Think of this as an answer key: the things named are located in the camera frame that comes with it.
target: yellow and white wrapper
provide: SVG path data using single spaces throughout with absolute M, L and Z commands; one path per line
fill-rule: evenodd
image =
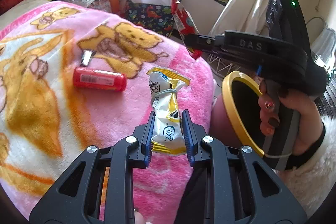
M 171 155 L 185 154 L 176 93 L 168 92 L 156 95 L 165 90 L 178 91 L 181 87 L 188 86 L 190 79 L 172 69 L 163 67 L 154 67 L 147 74 L 149 75 L 151 96 L 155 98 L 152 103 L 155 112 L 152 151 Z

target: person's arm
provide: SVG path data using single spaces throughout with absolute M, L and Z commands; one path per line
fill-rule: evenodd
M 272 135 L 279 125 L 273 112 L 274 104 L 266 94 L 266 86 L 259 86 L 264 94 L 259 98 L 261 107 L 260 129 Z M 307 95 L 297 90 L 281 90 L 279 100 L 301 114 L 299 132 L 286 171 L 277 171 L 286 186 L 310 217 L 322 204 L 336 181 L 336 120 L 321 118 L 318 109 Z
M 277 172 L 308 217 L 320 207 L 336 182 L 336 120 L 322 120 L 325 135 L 312 157 L 299 168 Z

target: red cylinder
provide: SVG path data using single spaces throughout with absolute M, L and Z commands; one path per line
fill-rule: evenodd
M 73 85 L 91 89 L 124 91 L 127 78 L 121 73 L 76 67 L 73 72 Z

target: blanket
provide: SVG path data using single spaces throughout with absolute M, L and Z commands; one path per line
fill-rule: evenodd
M 124 73 L 126 90 L 75 88 L 73 70 L 83 49 L 97 51 L 90 68 Z M 189 109 L 193 122 L 208 131 L 210 67 L 166 37 L 61 1 L 31 10 L 0 32 L 0 183 L 26 218 L 87 146 L 114 145 L 147 122 L 146 72 L 155 65 L 191 79 L 178 93 L 180 111 Z M 185 155 L 156 153 L 149 168 L 134 170 L 134 206 L 146 221 L 173 223 L 191 171 Z

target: fuzzy sleeve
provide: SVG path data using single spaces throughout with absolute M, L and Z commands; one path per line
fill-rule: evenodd
M 319 208 L 336 181 L 336 119 L 322 120 L 325 137 L 313 157 L 298 169 L 277 172 L 308 217 Z

